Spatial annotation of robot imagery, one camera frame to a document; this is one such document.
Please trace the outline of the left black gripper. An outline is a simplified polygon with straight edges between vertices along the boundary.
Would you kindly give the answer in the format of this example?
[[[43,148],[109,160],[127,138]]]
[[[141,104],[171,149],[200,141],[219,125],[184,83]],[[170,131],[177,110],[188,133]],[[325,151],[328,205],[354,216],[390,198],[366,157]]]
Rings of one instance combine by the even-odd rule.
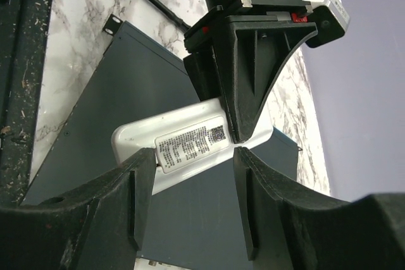
[[[201,51],[185,57],[184,66],[201,102],[222,96],[235,143],[252,137],[282,68],[298,47],[318,33],[313,22],[264,17],[276,12],[304,18],[313,6],[309,0],[228,0],[209,9],[184,36],[184,46],[192,52],[214,29],[215,62],[211,51]]]

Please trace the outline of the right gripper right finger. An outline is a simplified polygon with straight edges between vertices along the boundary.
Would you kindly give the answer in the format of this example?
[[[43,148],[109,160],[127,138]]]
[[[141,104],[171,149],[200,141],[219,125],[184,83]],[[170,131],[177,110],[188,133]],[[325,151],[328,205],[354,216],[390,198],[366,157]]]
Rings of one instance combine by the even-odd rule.
[[[255,269],[403,269],[404,195],[354,202],[311,190],[245,147],[234,176],[247,256]]]

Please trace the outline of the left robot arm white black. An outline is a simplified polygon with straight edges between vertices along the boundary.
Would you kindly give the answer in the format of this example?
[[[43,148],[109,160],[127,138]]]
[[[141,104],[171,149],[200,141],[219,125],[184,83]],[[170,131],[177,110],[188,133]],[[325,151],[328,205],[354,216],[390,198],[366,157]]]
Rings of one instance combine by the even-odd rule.
[[[318,33],[305,0],[206,0],[186,33],[187,74],[201,101],[219,98],[235,143],[252,137],[293,53]]]

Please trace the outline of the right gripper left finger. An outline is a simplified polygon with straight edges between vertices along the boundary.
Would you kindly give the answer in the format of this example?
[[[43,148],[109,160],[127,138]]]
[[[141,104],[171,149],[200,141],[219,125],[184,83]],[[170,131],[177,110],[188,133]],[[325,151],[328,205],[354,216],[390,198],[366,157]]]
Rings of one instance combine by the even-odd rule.
[[[156,173],[153,149],[36,206],[1,208],[2,269],[133,269]]]

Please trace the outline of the white remote control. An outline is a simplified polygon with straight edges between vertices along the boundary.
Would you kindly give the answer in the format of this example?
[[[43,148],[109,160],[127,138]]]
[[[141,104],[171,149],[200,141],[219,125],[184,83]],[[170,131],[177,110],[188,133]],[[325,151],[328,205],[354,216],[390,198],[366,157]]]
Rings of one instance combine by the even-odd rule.
[[[118,127],[111,145],[117,163],[141,148],[156,155],[153,194],[232,158],[233,142],[219,99],[210,99]]]

